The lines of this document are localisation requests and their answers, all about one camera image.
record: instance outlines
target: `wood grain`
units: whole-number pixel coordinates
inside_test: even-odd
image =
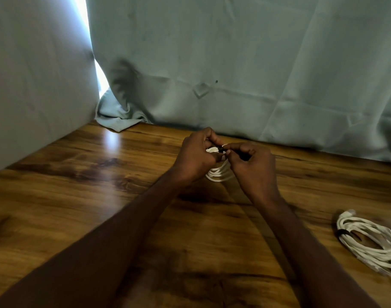
[[[87,124],[0,171],[0,295],[144,192],[189,133],[148,124],[114,133]],[[355,259],[331,229],[333,215],[350,208],[391,227],[391,164],[267,146],[293,210],[382,307],[391,307],[391,278]],[[299,307],[297,297],[305,300],[238,183],[202,179],[162,214],[116,306]]]

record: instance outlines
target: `person's right arm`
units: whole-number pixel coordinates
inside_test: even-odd
[[[227,158],[242,190],[280,242],[311,305],[319,308],[378,308],[281,197],[275,157],[270,150],[250,143],[228,144],[225,149],[228,149]],[[243,161],[235,151],[248,153],[251,157]]]

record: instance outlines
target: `forearm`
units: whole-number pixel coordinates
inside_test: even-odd
[[[280,242],[314,307],[379,307],[282,198],[255,205]]]
[[[14,285],[0,297],[0,307],[106,307],[137,246],[184,186],[168,171],[115,216]]]

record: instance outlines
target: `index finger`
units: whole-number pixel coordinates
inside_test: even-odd
[[[223,147],[225,150],[233,150],[233,151],[242,151],[249,155],[253,155],[258,148],[258,146],[254,144],[250,144],[249,142],[232,142],[231,144],[226,144]]]
[[[224,144],[223,140],[216,134],[216,132],[213,131],[211,127],[206,127],[205,129],[200,131],[204,138],[203,140],[210,140],[213,144],[216,144],[218,146],[222,146]]]

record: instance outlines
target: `hand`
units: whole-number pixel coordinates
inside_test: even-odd
[[[224,143],[212,128],[207,127],[192,133],[184,139],[171,170],[188,184],[203,177],[224,157],[224,154],[206,151],[213,147],[213,144],[222,146]]]
[[[248,142],[227,144],[224,148],[241,189],[253,204],[281,199],[275,174],[275,157],[269,149]],[[251,157],[243,161],[236,151],[248,153]]]

